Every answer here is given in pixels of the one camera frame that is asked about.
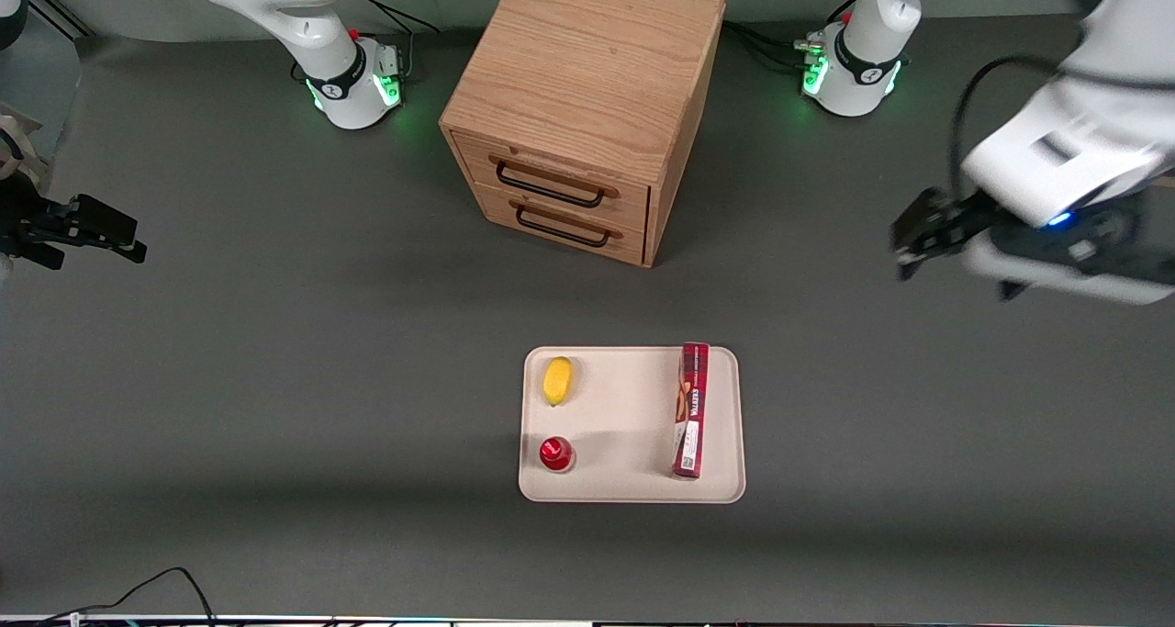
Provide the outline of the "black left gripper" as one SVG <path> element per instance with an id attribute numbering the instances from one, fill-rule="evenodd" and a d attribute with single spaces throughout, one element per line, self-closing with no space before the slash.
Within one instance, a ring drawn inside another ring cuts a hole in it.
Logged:
<path id="1" fill-rule="evenodd" d="M 889 250 L 902 282 L 927 259 L 964 247 L 971 263 L 1132 263 L 1144 251 L 1146 213 L 1148 197 L 1124 196 L 1032 227 L 985 193 L 956 200 L 927 188 L 889 225 Z M 1029 286 L 999 281 L 999 301 L 1015 301 Z"/>

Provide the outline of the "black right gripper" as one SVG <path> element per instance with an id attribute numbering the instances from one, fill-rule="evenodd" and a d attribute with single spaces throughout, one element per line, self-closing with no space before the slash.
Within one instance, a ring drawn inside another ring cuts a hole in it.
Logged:
<path id="1" fill-rule="evenodd" d="M 9 258 L 58 271 L 63 251 L 43 243 L 24 242 L 27 230 L 36 238 L 72 247 L 102 248 L 145 263 L 147 247 L 136 240 L 137 220 L 96 197 L 78 195 L 63 205 L 42 196 L 28 178 L 4 178 L 1 184 L 1 252 Z"/>

